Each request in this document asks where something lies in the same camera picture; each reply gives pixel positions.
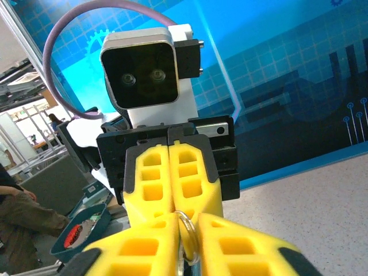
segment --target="red object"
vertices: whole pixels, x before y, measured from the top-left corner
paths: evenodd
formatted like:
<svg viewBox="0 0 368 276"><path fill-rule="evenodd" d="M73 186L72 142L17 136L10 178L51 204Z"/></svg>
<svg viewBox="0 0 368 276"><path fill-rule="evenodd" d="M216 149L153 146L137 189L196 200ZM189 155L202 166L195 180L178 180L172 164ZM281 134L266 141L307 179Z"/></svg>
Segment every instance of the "red object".
<svg viewBox="0 0 368 276"><path fill-rule="evenodd" d="M82 226L80 224L77 224L76 226L72 228L72 230L70 230L68 236L66 237L64 241L64 248L68 248L76 241L81 230L82 230Z"/></svg>

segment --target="yellow foam pad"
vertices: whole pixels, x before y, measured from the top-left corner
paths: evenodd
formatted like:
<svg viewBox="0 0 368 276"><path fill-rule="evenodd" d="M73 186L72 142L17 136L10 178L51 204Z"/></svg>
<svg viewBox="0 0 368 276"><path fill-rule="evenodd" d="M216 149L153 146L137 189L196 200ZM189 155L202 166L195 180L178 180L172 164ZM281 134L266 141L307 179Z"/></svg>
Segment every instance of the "yellow foam pad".
<svg viewBox="0 0 368 276"><path fill-rule="evenodd" d="M294 245L211 214L198 225L202 276L298 276L278 251Z"/></svg>
<svg viewBox="0 0 368 276"><path fill-rule="evenodd" d="M174 211L168 148L157 145L136 158L135 189L123 192L131 226Z"/></svg>
<svg viewBox="0 0 368 276"><path fill-rule="evenodd" d="M178 217L170 213L129 228L85 248L102 253L86 276L176 275L179 250Z"/></svg>
<svg viewBox="0 0 368 276"><path fill-rule="evenodd" d="M223 216L221 185L208 181L202 151L178 141L169 146L171 188L175 210L180 210L192 220L197 228L198 214L210 213ZM181 239L186 255L193 258L193 248L187 229L179 223Z"/></svg>

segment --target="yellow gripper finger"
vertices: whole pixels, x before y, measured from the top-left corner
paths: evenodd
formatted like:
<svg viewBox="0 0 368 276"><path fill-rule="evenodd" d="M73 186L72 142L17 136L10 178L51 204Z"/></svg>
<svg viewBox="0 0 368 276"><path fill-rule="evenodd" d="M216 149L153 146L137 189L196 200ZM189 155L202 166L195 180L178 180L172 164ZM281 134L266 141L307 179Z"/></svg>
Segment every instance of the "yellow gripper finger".
<svg viewBox="0 0 368 276"><path fill-rule="evenodd" d="M129 228L90 244L81 255L96 248L99 255L85 276L174 276L179 258L178 217L170 213Z"/></svg>
<svg viewBox="0 0 368 276"><path fill-rule="evenodd" d="M221 185L207 136L194 135L187 137L187 140L184 143L174 141L174 145L168 148L171 188L175 210L184 212L197 229L200 213L223 216ZM211 171L215 171L217 176L210 175L213 182L208 177ZM188 230L181 222L179 230L186 257L192 260L194 248Z"/></svg>
<svg viewBox="0 0 368 276"><path fill-rule="evenodd" d="M171 195L168 148L153 145L127 150L132 168L125 170L123 198L132 227L174 211Z"/></svg>
<svg viewBox="0 0 368 276"><path fill-rule="evenodd" d="M199 214L202 276L322 276L294 245Z"/></svg>

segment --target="robot camera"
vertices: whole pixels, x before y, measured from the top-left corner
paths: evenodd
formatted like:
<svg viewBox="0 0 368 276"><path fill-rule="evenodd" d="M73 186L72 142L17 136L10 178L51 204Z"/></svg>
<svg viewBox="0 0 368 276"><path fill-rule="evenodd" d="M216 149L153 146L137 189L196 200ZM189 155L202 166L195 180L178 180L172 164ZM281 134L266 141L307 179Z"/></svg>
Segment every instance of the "robot camera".
<svg viewBox="0 0 368 276"><path fill-rule="evenodd" d="M166 28L108 35L101 63L109 97L119 109L167 104L179 96L175 47Z"/></svg>

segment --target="camera lens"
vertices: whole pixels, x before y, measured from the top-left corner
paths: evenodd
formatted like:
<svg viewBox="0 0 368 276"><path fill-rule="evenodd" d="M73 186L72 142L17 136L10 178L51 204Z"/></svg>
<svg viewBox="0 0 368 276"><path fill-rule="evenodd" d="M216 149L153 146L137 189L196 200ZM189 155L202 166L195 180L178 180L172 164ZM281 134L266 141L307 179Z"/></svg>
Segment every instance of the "camera lens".
<svg viewBox="0 0 368 276"><path fill-rule="evenodd" d="M151 73L151 78L154 82L162 82L165 80L166 74L160 69L154 69Z"/></svg>
<svg viewBox="0 0 368 276"><path fill-rule="evenodd" d="M136 78L132 74L124 74L121 80L125 86L133 86L136 83Z"/></svg>

